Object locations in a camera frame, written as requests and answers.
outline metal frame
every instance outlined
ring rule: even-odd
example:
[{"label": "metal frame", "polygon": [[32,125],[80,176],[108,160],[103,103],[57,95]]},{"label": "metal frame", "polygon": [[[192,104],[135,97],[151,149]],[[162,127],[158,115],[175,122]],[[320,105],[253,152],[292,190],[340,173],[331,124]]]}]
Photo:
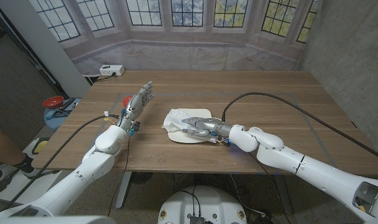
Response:
[{"label": "metal frame", "polygon": [[[67,10],[66,5],[65,5],[65,3],[63,3],[63,1],[61,1],[62,4],[63,4],[63,6],[59,6],[59,7],[54,7],[53,4],[52,4],[52,2],[50,2],[50,1],[46,1],[46,0],[45,0],[44,2],[47,4],[47,6],[48,6],[49,9],[43,9],[43,7],[41,6],[39,0],[37,0],[37,3],[38,3],[39,6],[41,7],[41,11],[37,11],[37,13],[41,13],[41,12],[44,13],[44,15],[45,15],[46,18],[48,19],[49,23],[51,24],[51,26],[48,27],[48,29],[54,29],[54,31],[57,33],[58,38],[59,38],[58,42],[62,42],[62,41],[65,41],[65,40],[70,40],[70,39],[75,38],[75,37],[78,37],[78,36],[80,35],[80,33],[79,33],[78,29],[77,29],[77,26],[76,26],[76,24],[73,22],[73,19],[71,18],[71,15],[70,15],[69,11]],[[60,17],[59,17],[58,12],[56,11],[56,9],[60,9],[60,8],[65,8],[65,10],[67,11],[67,13],[68,13],[68,15],[69,15],[69,17],[70,17],[71,22],[66,22],[66,23],[63,23],[63,22],[62,22],[62,20],[61,20]],[[57,26],[52,25],[51,20],[48,18],[47,14],[45,13],[45,12],[47,12],[47,11],[52,11],[52,10],[54,10],[55,13],[56,13],[56,15],[58,16],[58,19],[59,19],[59,21],[60,21],[60,23],[61,23],[60,25],[57,25]],[[73,23],[73,25],[75,26],[75,29],[76,29],[78,35],[76,35],[76,36],[71,36],[71,35],[69,34],[69,32],[67,31],[67,29],[66,29],[66,27],[65,27],[65,24],[70,24],[70,23]],[[67,39],[63,39],[63,40],[60,38],[59,33],[58,33],[58,31],[56,30],[56,27],[60,27],[60,26],[63,26],[63,28],[65,29],[67,35],[69,35],[69,38],[67,38]]]},{"label": "metal frame", "polygon": [[[269,3],[268,3],[268,7],[267,7],[267,10],[269,9],[269,5],[270,5],[271,2],[277,4],[277,8],[278,8],[279,6],[286,6],[287,8],[286,8],[286,10],[284,11],[283,20],[280,20],[280,19],[276,19],[276,18],[275,18],[276,13],[277,13],[277,8],[276,8],[276,11],[275,11],[275,14],[274,14],[273,17],[269,17],[269,16],[267,16],[267,14],[265,14],[264,21],[263,21],[263,23],[262,23],[262,29],[261,29],[262,31],[265,31],[265,32],[268,32],[268,33],[271,33],[271,34],[275,34],[274,32],[271,32],[271,30],[272,30],[272,26],[274,25],[275,20],[276,20],[276,21],[280,21],[280,22],[282,22],[282,24],[285,22],[285,23],[288,23],[288,24],[291,25],[291,21],[290,21],[290,22],[286,22],[286,21],[284,21],[284,17],[286,16],[286,12],[287,12],[288,7],[291,7],[291,8],[293,8],[293,9],[297,10],[297,7],[289,6],[289,5],[290,5],[290,1],[292,1],[292,0],[288,0],[288,4],[282,4],[282,3],[281,3],[281,0],[279,0],[279,2],[269,1]],[[269,30],[264,30],[264,24],[265,24],[265,20],[266,20],[267,17],[268,17],[269,19],[272,19],[273,21],[272,21],[272,25],[270,26],[270,29],[269,29]],[[279,27],[279,31],[278,31],[277,34],[275,34],[275,35],[278,35],[278,36],[281,36],[281,37],[286,37],[287,35],[286,35],[286,36],[283,36],[283,35],[280,35],[280,34],[279,34],[279,33],[280,33],[280,30],[282,29],[282,24],[281,24],[280,27]]]},{"label": "metal frame", "polygon": [[[177,26],[177,27],[202,27],[203,26],[203,19],[204,19],[204,0],[202,0],[203,3],[203,11],[202,12],[193,12],[193,0],[191,0],[191,12],[184,12],[183,11],[183,0],[181,0],[181,7],[182,7],[182,12],[174,12],[172,9],[172,1],[171,1],[171,16],[172,16],[172,26]],[[182,25],[174,25],[174,13],[180,13],[182,15]],[[191,26],[186,26],[183,25],[183,13],[191,13]],[[194,26],[193,25],[193,14],[201,14],[201,25],[200,26]]]},{"label": "metal frame", "polygon": [[[215,6],[214,6],[214,27],[243,27],[243,25],[244,25],[244,20],[246,19],[247,6],[248,6],[248,4],[249,4],[249,1],[248,1],[248,0],[247,0],[247,2],[246,2],[246,8],[244,9],[244,13],[242,13],[242,12],[237,12],[237,13],[236,13],[237,0],[236,0],[236,5],[235,5],[235,7],[234,7],[234,13],[226,12],[226,5],[227,5],[227,3],[228,3],[228,0],[225,1],[225,8],[224,8],[224,12],[223,12],[223,13],[222,13],[222,12],[215,12],[215,10],[216,10],[216,2],[217,2],[217,0],[215,1]],[[216,26],[216,25],[215,25],[215,15],[216,15],[216,14],[224,14],[224,21],[223,21],[222,26]],[[226,14],[233,14],[233,22],[232,22],[232,26],[225,26],[225,15],[226,15]],[[233,24],[234,24],[234,18],[236,17],[236,14],[243,15],[243,24],[241,24],[241,26],[233,26]]]},{"label": "metal frame", "polygon": [[301,41],[301,40],[298,39],[298,38],[300,38],[300,35],[301,35],[301,33],[302,33],[302,29],[308,29],[308,30],[311,30],[312,25],[313,25],[313,22],[315,21],[315,19],[312,21],[312,24],[311,24],[310,27],[306,27],[306,26],[305,26],[305,23],[306,23],[306,21],[307,21],[307,18],[308,18],[308,16],[309,16],[309,14],[314,14],[315,17],[316,17],[316,14],[318,13],[318,10],[316,10],[315,12],[312,11],[312,5],[313,5],[314,2],[315,2],[315,0],[312,1],[311,6],[309,7],[309,10],[308,10],[307,16],[306,16],[305,20],[303,21],[303,25],[302,25],[301,30],[300,30],[300,33],[299,33],[299,35],[298,35],[298,37],[297,37],[297,41],[300,42],[300,43],[304,43],[304,44],[306,44],[306,42],[303,42],[303,41]]},{"label": "metal frame", "polygon": [[[138,3],[138,0],[137,1],[137,5],[138,5],[138,11],[130,11],[129,10],[129,6],[128,6],[128,2],[126,0],[126,4],[127,4],[127,9],[128,9],[128,14],[129,14],[129,18],[131,19],[131,25],[133,26],[162,26],[163,25],[163,22],[162,22],[162,15],[160,13],[160,1],[157,0],[159,2],[159,11],[158,12],[155,12],[155,11],[151,11],[150,10],[150,6],[149,6],[149,0],[146,0],[147,1],[147,7],[149,8],[149,11],[141,11],[139,9],[139,3]],[[139,12],[139,17],[141,19],[141,24],[134,24],[132,23],[132,17],[131,17],[131,13],[130,12]],[[150,16],[150,23],[152,23],[151,25],[144,25],[143,21],[142,21],[142,16],[141,16],[141,12],[148,12],[149,13],[149,16]],[[160,25],[153,25],[153,21],[152,21],[152,16],[150,15],[150,13],[153,12],[153,13],[159,13],[159,16],[160,16]]]},{"label": "metal frame", "polygon": [[[91,1],[93,1],[93,2],[95,3],[96,10],[98,10],[99,15],[96,15],[96,16],[93,16],[93,15],[92,15],[92,13],[91,13],[91,11],[90,11],[88,5],[87,5],[87,3],[88,3],[88,2],[91,2]],[[83,4],[83,3],[84,3],[85,6],[87,7],[88,12],[90,12],[90,15],[91,15],[91,16],[89,16],[89,17],[85,17],[86,20],[89,19],[89,18],[91,18],[92,20],[94,20],[94,17],[97,17],[97,16],[99,16],[99,17],[102,19],[102,22],[103,22],[104,28],[99,28],[98,25],[97,25],[97,23],[96,23],[95,20],[94,20],[94,23],[95,23],[97,29],[96,29],[96,30],[92,30],[92,29],[91,29],[93,32],[94,32],[94,31],[98,31],[98,30],[107,29],[107,28],[110,28],[110,27],[114,27],[113,20],[110,18],[109,9],[106,7],[106,3],[105,3],[104,0],[103,0],[103,4],[105,5],[106,10],[107,10],[107,13],[104,13],[104,14],[101,14],[101,11],[99,11],[98,5],[97,5],[97,3],[96,3],[95,0],[84,0],[84,1],[82,1],[82,2],[79,2],[79,5],[80,5],[80,4]],[[108,15],[108,16],[109,16],[110,21],[111,21],[111,23],[112,23],[112,26],[109,26],[109,27],[106,26],[106,24],[104,23],[103,18],[102,18],[102,16],[104,16],[104,15]]]}]

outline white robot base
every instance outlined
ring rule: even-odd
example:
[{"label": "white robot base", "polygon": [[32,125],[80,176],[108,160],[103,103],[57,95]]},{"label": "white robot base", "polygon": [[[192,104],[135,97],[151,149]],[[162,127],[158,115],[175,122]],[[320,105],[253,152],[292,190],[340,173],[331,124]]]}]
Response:
[{"label": "white robot base", "polygon": [[243,207],[230,194],[210,186],[196,186],[194,196],[197,197],[198,203],[192,196],[193,188],[178,191],[164,202],[159,212],[158,224],[247,223]]}]

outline white plate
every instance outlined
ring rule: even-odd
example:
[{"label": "white plate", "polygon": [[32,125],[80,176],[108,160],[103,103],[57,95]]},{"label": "white plate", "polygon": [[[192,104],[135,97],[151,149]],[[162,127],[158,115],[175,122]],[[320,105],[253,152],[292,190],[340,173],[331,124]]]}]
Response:
[{"label": "white plate", "polygon": [[[193,117],[199,117],[199,118],[211,118],[211,112],[208,109],[187,109],[187,108],[179,108],[178,110],[181,110],[189,116]],[[199,143],[199,142],[205,142],[206,140],[198,139],[190,137],[189,134],[184,133],[182,131],[175,131],[173,133],[168,133],[168,137],[175,141],[180,143]]]}]

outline electrical outlet box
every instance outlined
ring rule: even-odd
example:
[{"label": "electrical outlet box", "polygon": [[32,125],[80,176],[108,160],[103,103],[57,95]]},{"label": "electrical outlet box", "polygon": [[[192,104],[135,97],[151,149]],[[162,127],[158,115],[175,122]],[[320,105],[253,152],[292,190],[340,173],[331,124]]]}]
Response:
[{"label": "electrical outlet box", "polygon": [[116,76],[121,76],[125,69],[122,65],[103,65],[99,71],[102,76],[111,76],[113,72],[116,72]]}]

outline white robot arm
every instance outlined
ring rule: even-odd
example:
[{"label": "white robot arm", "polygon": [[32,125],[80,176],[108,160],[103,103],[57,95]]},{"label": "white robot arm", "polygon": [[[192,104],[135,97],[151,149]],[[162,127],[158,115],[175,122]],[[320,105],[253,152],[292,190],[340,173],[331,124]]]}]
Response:
[{"label": "white robot arm", "polygon": [[378,180],[349,174],[294,151],[284,146],[279,137],[260,128],[246,131],[244,126],[226,124],[216,118],[188,118],[182,122],[198,128],[183,130],[193,137],[209,133],[229,138],[228,141],[245,152],[257,149],[257,159],[261,163],[299,176],[334,197],[365,222],[378,219]]},{"label": "white robot arm", "polygon": [[125,114],[118,119],[116,125],[110,126],[96,138],[95,145],[85,154],[82,163],[71,174],[39,199],[0,212],[0,218],[54,217],[64,214],[87,186],[112,169],[114,157],[121,150],[118,140],[125,139],[133,129],[138,129],[139,123],[134,120],[155,96],[151,88],[152,82],[148,82],[130,99]]}]

